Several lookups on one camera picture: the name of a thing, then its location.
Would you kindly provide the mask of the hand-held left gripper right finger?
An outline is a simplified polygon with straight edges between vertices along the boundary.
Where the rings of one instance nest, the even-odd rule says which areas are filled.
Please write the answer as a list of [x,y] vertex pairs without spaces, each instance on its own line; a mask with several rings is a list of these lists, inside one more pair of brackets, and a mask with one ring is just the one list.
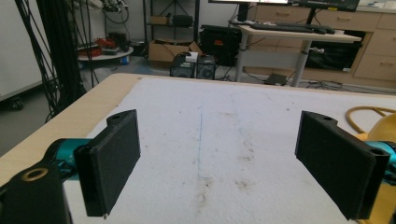
[[369,218],[390,181],[389,141],[361,141],[315,112],[301,114],[295,155],[346,219]]

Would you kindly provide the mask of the black keyboard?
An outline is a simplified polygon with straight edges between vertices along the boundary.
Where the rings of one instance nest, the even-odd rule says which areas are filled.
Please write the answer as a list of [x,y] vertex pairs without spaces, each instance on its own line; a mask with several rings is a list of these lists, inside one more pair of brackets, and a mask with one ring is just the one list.
[[334,35],[335,30],[329,26],[304,24],[304,23],[254,23],[250,27],[256,30],[271,30],[282,32],[296,32],[296,33],[315,33],[320,35],[330,34]]

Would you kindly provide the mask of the wide black monitor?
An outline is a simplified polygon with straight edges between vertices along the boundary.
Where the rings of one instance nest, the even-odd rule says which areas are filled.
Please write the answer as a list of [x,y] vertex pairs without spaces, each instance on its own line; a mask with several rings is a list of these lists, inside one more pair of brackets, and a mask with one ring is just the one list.
[[317,9],[355,12],[360,0],[288,0],[294,7],[307,7],[310,9],[306,24],[310,24],[316,15]]

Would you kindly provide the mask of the black power adapter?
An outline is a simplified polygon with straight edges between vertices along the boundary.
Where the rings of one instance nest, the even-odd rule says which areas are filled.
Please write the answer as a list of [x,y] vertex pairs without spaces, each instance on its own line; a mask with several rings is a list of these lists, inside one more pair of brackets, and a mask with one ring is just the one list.
[[287,80],[286,76],[279,74],[272,74],[267,79],[265,79],[264,83],[266,85],[283,85]]

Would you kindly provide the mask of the black metal shelf rack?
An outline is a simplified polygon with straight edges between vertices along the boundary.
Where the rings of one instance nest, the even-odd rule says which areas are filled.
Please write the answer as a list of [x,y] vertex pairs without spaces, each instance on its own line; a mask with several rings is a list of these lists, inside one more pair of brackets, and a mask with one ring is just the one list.
[[[149,43],[154,39],[174,39],[198,43],[200,0],[143,0],[144,32],[149,56]],[[177,27],[175,15],[192,16],[191,27]]]

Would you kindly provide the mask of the small black computer unit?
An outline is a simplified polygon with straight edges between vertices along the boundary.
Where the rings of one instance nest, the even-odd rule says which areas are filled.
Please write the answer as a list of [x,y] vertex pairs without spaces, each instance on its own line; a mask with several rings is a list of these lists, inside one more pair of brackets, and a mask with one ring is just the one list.
[[216,62],[212,55],[200,56],[197,61],[196,77],[199,79],[214,79]]
[[194,78],[197,58],[197,52],[187,51],[179,53],[172,61],[170,76]]

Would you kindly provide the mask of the white desk with light top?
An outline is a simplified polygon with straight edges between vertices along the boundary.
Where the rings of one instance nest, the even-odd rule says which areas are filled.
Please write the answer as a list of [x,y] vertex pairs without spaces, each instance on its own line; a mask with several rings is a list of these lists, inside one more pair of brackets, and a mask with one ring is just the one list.
[[[303,75],[304,66],[308,58],[309,51],[311,50],[311,44],[313,41],[353,43],[354,41],[361,40],[359,37],[352,35],[320,35],[309,33],[256,30],[247,25],[241,25],[239,29],[241,30],[242,39],[235,67],[235,82],[239,82],[241,80],[241,75],[245,66],[282,69],[293,68],[294,78],[292,80],[291,86],[297,87]],[[247,49],[248,38],[254,35],[262,36],[265,39],[298,39],[302,40],[302,46],[299,52],[257,51]]]

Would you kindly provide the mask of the yellow rounded plastic object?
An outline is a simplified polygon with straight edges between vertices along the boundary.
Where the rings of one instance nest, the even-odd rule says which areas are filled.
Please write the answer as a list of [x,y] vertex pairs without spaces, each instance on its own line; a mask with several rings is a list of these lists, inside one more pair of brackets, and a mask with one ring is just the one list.
[[370,132],[359,133],[357,137],[390,153],[389,171],[386,171],[372,213],[358,224],[396,224],[396,113],[383,117]]

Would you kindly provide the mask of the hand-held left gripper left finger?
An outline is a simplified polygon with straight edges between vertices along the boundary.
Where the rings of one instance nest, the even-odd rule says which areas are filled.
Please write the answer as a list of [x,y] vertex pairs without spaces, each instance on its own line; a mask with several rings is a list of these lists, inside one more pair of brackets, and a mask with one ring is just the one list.
[[106,127],[74,150],[88,217],[109,215],[140,158],[135,109],[114,114]]

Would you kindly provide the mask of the light wooden drawer cabinet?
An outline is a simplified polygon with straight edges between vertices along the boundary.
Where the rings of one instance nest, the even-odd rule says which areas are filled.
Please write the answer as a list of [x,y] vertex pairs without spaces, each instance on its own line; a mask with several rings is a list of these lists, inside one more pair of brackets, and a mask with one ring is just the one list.
[[[304,22],[309,11],[305,7],[255,6],[248,17],[255,21]],[[375,8],[362,8],[356,12],[317,9],[316,19],[312,23],[321,23],[345,32],[364,32],[365,37],[350,71],[306,67],[301,79],[396,88],[396,10],[389,11]]]

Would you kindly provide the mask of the computer monitor on stand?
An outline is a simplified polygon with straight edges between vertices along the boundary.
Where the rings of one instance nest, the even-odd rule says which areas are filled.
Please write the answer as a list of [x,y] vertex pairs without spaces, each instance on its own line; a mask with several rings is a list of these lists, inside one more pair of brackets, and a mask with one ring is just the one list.
[[234,4],[237,5],[235,13],[229,19],[229,22],[244,22],[248,19],[249,10],[257,5],[289,5],[292,0],[208,0],[213,4]]

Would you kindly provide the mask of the white rolling panel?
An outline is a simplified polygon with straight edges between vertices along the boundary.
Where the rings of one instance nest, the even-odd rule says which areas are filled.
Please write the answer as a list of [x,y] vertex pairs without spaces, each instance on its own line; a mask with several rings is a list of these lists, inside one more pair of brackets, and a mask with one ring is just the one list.
[[20,94],[40,84],[41,73],[15,0],[0,0],[0,103],[21,110]]

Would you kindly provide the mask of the round white low table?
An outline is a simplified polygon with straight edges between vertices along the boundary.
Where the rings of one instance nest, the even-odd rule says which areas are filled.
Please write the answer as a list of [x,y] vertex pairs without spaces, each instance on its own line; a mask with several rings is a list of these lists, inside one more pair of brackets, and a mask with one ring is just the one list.
[[[132,54],[134,52],[134,48],[129,47],[129,50],[126,52],[118,52],[115,55],[99,55],[96,57],[92,57],[91,60],[92,61],[103,61],[103,60],[112,60],[112,59],[118,59],[118,58],[122,58],[122,57],[126,57],[129,56],[130,54]],[[78,60],[81,62],[87,62],[90,59],[88,57],[78,57]]]

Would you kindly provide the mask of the black equipment case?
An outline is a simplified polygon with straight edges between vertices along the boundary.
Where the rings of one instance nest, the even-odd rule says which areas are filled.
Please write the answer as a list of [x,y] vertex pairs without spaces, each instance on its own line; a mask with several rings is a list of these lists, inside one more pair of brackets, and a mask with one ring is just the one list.
[[218,65],[233,66],[238,54],[242,34],[238,28],[201,26],[199,46],[203,53],[213,55]]

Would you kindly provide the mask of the open cardboard box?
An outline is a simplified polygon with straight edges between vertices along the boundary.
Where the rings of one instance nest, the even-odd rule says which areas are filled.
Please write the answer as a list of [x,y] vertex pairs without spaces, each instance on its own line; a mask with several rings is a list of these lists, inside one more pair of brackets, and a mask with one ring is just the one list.
[[154,39],[148,44],[148,59],[153,62],[170,63],[182,52],[203,52],[195,41]]

